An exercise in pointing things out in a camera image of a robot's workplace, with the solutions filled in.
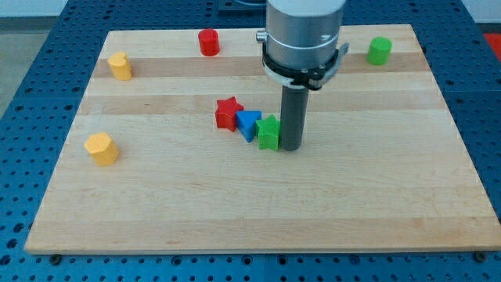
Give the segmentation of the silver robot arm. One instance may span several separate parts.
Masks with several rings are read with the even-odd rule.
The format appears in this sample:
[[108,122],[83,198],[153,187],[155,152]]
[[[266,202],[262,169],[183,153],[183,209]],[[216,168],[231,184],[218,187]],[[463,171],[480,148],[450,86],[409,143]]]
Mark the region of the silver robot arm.
[[338,72],[349,44],[338,45],[345,0],[268,0],[262,47],[265,73],[282,85],[280,146],[301,147],[308,94]]

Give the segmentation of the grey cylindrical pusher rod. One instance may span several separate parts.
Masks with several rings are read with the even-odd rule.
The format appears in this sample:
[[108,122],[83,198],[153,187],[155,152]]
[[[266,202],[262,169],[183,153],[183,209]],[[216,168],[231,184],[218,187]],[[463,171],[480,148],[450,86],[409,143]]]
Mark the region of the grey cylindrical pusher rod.
[[284,150],[295,151],[301,147],[307,104],[308,89],[283,86],[280,135]]

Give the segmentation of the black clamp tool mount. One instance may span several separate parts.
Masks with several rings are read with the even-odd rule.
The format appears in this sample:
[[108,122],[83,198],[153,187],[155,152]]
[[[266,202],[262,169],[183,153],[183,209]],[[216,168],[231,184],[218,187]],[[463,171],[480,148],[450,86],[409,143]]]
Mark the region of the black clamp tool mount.
[[265,73],[282,86],[292,89],[320,90],[341,67],[344,56],[348,53],[349,44],[344,43],[336,49],[333,56],[318,67],[311,69],[291,69],[279,65],[267,53],[267,45],[262,44],[262,64]]

